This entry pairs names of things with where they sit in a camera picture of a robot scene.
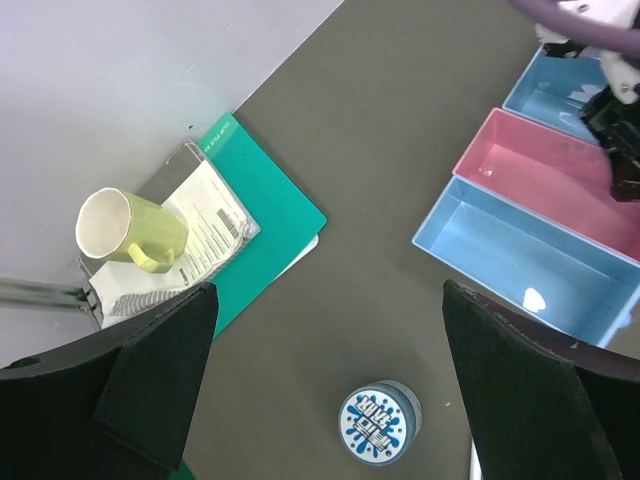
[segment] mug handle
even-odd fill
[[[145,272],[149,273],[167,273],[173,267],[173,261],[175,259],[175,252],[173,248],[167,250],[167,260],[166,262],[158,262],[153,258],[149,257],[140,245],[137,243],[132,243],[129,245],[127,249],[127,253],[138,267],[143,269]]]

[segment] green folder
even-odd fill
[[[230,113],[198,142],[260,225],[260,233],[214,279],[218,335],[291,263],[326,217]]]

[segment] blue tin lid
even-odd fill
[[[387,465],[400,458],[420,429],[420,404],[404,385],[384,381],[353,392],[340,410],[342,442],[369,465]]]

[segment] green mug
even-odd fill
[[[133,262],[149,273],[168,272],[188,234],[166,208],[117,188],[87,198],[76,222],[76,242],[87,257]]]

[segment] paper document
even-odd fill
[[[282,272],[280,272],[280,275],[278,275],[276,278],[280,278],[282,276],[282,274],[284,272],[286,272],[287,270],[289,270],[291,267],[293,267],[296,263],[298,263],[302,257],[304,257],[305,255],[307,255],[311,250],[313,250],[314,248],[316,248],[318,246],[318,241],[319,241],[319,237],[318,235],[316,235],[315,237],[313,237],[313,239],[309,242],[309,244],[304,247],[304,249],[298,254],[298,256],[296,258],[294,258],[291,263],[289,265],[287,265],[287,268],[285,268]]]
[[[189,227],[185,251],[165,274],[147,273],[133,263],[106,262],[90,283],[102,302],[105,321],[114,317],[109,323],[212,278],[243,246],[247,229],[256,228],[209,162],[202,162],[163,206]]]

